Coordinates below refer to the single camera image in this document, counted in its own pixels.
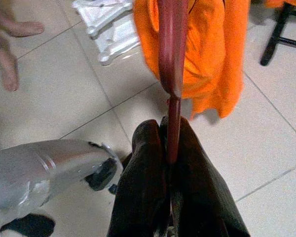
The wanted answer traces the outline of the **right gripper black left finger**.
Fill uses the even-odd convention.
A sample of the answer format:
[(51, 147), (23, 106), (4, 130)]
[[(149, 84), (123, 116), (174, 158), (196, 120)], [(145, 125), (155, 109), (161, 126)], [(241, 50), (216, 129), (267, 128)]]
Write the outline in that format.
[(156, 120), (132, 137), (131, 158), (117, 185), (107, 237), (165, 237), (170, 216), (168, 165)]

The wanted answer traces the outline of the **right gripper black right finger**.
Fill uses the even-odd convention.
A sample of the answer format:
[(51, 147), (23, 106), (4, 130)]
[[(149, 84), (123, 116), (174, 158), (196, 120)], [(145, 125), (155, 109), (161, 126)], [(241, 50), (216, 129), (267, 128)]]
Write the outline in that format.
[(225, 180), (185, 118), (172, 182), (180, 204), (178, 237), (250, 237)]

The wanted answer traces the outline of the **orange polo shirt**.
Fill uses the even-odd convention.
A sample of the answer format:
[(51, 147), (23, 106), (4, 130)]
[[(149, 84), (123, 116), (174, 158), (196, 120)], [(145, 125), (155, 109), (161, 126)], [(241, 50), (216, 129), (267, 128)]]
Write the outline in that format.
[(296, 6), (296, 0), (264, 0), (264, 5), (269, 8), (280, 8), (285, 3)]
[(215, 109), (221, 118), (238, 103), (250, 0), (188, 0), (182, 96), (191, 115)]

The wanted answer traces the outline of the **red clothes hanger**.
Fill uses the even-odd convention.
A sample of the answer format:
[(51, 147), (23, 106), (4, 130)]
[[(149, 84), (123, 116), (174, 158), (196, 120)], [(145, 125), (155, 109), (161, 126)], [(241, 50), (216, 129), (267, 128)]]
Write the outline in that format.
[(159, 16), (159, 75), (170, 95), (167, 127), (167, 161), (177, 160), (185, 43), (188, 25), (188, 0), (157, 0)]

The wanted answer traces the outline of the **person bare hand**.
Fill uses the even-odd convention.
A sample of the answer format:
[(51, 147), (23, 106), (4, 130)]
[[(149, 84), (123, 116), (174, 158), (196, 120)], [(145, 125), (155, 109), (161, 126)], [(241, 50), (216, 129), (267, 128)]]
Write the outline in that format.
[(0, 0), (0, 67), (2, 84), (7, 91), (16, 91), (19, 88), (17, 58), (10, 50), (7, 39), (2, 35), (6, 32), (15, 38), (29, 37), (42, 34), (44, 25), (41, 22), (18, 22), (6, 12)]

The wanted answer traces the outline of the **white plastic rack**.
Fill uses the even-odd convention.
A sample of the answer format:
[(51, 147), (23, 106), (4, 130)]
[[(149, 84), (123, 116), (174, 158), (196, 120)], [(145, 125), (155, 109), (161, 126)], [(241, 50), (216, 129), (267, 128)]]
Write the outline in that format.
[(72, 7), (94, 40), (101, 65), (140, 45), (133, 19), (133, 0), (75, 0)]

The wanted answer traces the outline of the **black clothes rack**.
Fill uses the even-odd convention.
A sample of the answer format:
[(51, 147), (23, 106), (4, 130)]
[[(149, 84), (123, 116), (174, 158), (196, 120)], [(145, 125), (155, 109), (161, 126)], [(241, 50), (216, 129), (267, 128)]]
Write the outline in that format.
[(278, 44), (296, 48), (296, 40), (281, 37), (286, 21), (290, 16), (296, 16), (295, 6), (285, 3), (277, 17), (276, 26), (260, 59), (259, 63), (262, 66), (267, 66), (269, 64)]

